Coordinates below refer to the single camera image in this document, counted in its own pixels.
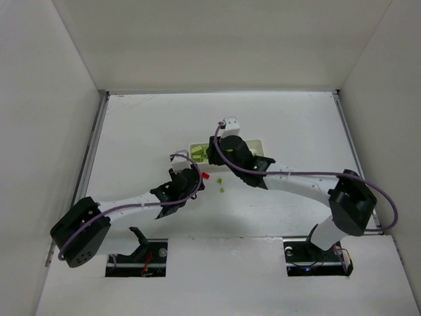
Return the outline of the pale green curved duplo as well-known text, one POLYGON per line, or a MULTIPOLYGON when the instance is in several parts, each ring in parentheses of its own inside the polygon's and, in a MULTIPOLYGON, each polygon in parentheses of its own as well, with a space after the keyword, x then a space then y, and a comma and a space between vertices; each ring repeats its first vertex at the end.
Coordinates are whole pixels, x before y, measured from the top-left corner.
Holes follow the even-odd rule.
POLYGON ((209 158, 208 158, 207 155, 193 155, 192 158, 196 163, 208 163, 209 162, 209 158))

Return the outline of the pale green arch duplo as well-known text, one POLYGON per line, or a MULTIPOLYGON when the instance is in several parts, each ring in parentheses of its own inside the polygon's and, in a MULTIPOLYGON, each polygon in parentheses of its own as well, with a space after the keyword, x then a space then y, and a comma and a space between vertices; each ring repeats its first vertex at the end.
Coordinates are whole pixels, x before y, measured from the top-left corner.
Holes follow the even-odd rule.
POLYGON ((205 150, 206 149, 202 145, 193 146, 191 148, 191 154, 192 155, 204 155, 205 150))

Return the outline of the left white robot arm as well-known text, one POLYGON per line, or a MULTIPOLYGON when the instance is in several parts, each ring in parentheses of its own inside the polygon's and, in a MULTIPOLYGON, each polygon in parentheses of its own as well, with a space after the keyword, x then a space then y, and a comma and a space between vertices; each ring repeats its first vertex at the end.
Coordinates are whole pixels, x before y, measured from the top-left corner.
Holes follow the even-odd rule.
POLYGON ((142 215, 153 220, 173 215, 205 188, 202 172, 195 167, 169 174, 169 182, 140 196, 103 203, 88 196, 76 202, 50 230, 58 259, 70 268, 79 267, 100 253, 107 235, 119 229, 128 229, 143 242, 136 220, 142 215))

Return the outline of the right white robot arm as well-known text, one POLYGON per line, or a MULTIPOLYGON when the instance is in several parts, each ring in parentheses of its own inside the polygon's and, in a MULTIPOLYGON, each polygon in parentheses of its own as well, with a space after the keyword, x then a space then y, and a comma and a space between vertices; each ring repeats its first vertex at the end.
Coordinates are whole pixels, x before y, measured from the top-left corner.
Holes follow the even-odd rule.
POLYGON ((331 215, 314 226, 306 239, 307 251, 316 255, 346 236, 362 236, 377 204, 354 171, 345 169, 339 178, 293 176, 291 167, 253 155, 239 136, 211 136, 207 155, 211 165, 229 161, 227 167, 248 186, 289 192, 329 207, 331 215))

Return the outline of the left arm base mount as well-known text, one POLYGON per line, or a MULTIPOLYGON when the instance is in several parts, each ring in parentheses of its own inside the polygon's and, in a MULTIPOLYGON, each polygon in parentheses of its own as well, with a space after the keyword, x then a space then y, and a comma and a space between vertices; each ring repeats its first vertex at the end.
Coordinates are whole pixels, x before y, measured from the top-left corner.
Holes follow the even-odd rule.
POLYGON ((157 278, 166 276, 167 239, 147 239, 137 227, 130 227, 138 247, 130 254, 111 254, 107 259, 105 277, 157 278))

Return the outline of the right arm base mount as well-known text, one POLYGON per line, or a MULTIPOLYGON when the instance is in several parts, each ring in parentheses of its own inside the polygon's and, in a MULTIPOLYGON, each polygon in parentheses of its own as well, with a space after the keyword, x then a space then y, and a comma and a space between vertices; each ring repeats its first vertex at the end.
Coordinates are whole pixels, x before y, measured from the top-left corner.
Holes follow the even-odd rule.
POLYGON ((349 277, 354 270, 348 250, 336 242, 329 250, 320 250, 307 238, 284 238, 287 275, 290 277, 349 277))

